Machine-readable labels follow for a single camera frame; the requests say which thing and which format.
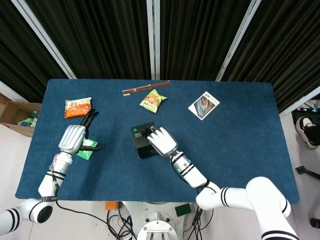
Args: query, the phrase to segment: black box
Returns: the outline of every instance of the black box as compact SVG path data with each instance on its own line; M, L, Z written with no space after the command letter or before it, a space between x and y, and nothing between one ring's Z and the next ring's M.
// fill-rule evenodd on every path
M139 126L131 127L131 133L133 136L136 152L138 153L139 158L141 159L158 155L158 152L148 142L147 138L142 136L141 134L141 132L144 131L146 128L151 129L152 127L156 127L154 122L149 122Z

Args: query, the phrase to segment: robotic hand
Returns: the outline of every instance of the robotic hand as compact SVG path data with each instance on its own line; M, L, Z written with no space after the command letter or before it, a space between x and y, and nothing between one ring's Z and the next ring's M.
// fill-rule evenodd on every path
M224 187L204 177L182 151L177 151L177 141L164 127L146 129L143 135L163 157L169 157L174 170L193 188L203 188L196 203L203 210L217 207L240 208L255 211L262 240L299 240L287 222L291 212L288 200L266 177L255 177L246 188Z
M92 120L98 114L99 112L92 109L80 125L69 125L67 127L59 143L61 152L54 156L38 188L41 201L31 198L15 208L0 212L0 236L15 231L22 220L41 224L49 219L53 211L53 204L58 200L58 190L72 164L72 156L78 151L99 151L105 147L104 145L98 147L82 145L84 137L87 139L89 136L89 127Z

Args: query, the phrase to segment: blue tablecloth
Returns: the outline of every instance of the blue tablecloth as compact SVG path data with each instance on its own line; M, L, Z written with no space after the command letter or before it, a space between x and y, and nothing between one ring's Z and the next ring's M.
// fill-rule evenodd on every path
M173 80L158 92L168 97L157 113L139 106L150 92L123 96L122 90L158 81L119 79L52 79L34 131L16 192L19 199L39 199L38 187L68 125L65 100L92 97L100 114L89 138L106 147L89 160L73 157L59 190L61 200L194 202L197 191L181 181L169 159L139 159L130 128L155 122L177 140L197 168L219 187L245 188L257 176L270 178L292 204L299 194L269 83ZM208 91L220 104L203 120L188 106Z

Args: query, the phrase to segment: card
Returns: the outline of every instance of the card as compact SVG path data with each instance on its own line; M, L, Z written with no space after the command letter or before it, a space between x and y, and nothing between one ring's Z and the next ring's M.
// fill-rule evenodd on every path
M202 121L219 103L217 99L206 91L188 109Z
M91 146L91 147L96 147L98 145L97 141L91 140L91 139L86 139L85 137L83 138L82 141L82 145L83 146ZM85 159L85 160L89 160L89 158L91 157L93 151L79 151L76 155Z

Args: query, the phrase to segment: person's foot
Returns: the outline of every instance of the person's foot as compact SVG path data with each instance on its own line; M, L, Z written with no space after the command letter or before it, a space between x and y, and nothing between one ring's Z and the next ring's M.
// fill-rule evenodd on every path
M304 116L300 117L295 123L295 130L302 137L304 145L308 149L313 150L313 149L316 149L318 146L314 142L310 141L305 133L306 128L309 128L312 126L315 126L315 125L312 123L312 121L309 118Z

